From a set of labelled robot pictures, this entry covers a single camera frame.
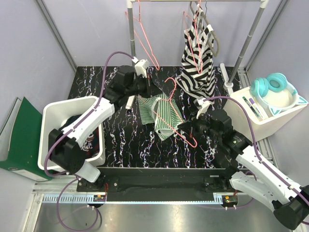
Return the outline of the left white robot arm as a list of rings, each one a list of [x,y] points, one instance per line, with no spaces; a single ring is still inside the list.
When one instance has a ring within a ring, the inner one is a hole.
[[[119,67],[102,96],[85,113],[64,129],[54,129],[49,133],[46,158],[65,172],[85,179],[93,191],[100,191],[104,187],[104,179],[100,177],[99,169],[86,161],[87,155],[82,150],[84,142],[104,120],[126,105],[129,97],[140,95],[150,98],[160,93],[161,90],[140,63],[134,67]]]

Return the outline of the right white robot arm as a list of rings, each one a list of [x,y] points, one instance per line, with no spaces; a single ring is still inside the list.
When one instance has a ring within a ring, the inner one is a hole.
[[[222,112],[202,114],[188,120],[179,128],[191,137],[207,134],[214,136],[221,151],[242,164],[258,180],[250,179],[237,168],[228,167],[219,179],[223,191],[241,191],[269,208],[286,228],[295,230],[309,215],[309,187],[293,181],[257,150],[243,134],[232,126],[231,118]]]

